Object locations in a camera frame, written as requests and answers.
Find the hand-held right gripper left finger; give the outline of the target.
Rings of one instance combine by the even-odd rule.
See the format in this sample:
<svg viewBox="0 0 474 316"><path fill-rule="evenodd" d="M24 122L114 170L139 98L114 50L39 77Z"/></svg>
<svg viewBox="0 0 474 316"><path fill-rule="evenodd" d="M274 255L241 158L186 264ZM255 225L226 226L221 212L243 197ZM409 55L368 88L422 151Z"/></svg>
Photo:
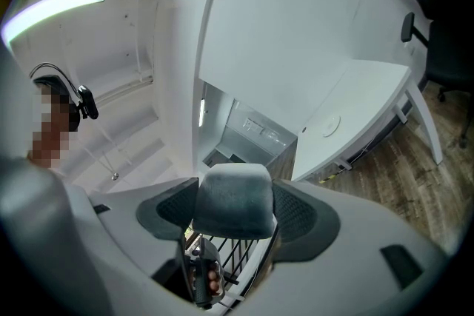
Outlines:
<svg viewBox="0 0 474 316"><path fill-rule="evenodd" d="M142 201L137 221L155 238L182 241L195 212L198 178L190 178Z"/></svg>

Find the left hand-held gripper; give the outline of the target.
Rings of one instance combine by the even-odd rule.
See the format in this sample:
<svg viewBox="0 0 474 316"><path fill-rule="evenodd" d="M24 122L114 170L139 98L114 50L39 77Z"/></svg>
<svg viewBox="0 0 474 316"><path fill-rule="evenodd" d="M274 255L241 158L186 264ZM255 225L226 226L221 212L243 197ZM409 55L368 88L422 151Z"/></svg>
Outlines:
<svg viewBox="0 0 474 316"><path fill-rule="evenodd" d="M197 307L211 309L224 297L224 272L220 255L211 241L201 238L198 246L190 253L190 268L193 270L192 293ZM215 272L218 290L210 288L209 272Z"/></svg>

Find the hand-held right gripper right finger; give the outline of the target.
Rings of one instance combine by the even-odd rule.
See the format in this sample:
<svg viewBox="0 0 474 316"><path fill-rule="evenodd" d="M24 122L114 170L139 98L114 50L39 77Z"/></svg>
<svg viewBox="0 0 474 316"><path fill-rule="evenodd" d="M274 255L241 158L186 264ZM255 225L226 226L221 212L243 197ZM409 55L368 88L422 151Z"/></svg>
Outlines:
<svg viewBox="0 0 474 316"><path fill-rule="evenodd" d="M307 262L317 258L338 236L341 228L338 213L290 182L274 180L272 190L281 239L273 262Z"/></svg>

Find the person's left hand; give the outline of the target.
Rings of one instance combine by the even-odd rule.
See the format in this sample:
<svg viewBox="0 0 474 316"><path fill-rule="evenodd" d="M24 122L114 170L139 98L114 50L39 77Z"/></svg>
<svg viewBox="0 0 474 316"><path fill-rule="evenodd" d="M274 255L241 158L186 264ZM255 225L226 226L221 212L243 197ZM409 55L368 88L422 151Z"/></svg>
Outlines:
<svg viewBox="0 0 474 316"><path fill-rule="evenodd" d="M212 262L209 265L207 273L208 289L212 295L221 294L221 277L219 274L219 266L216 262Z"/></svg>

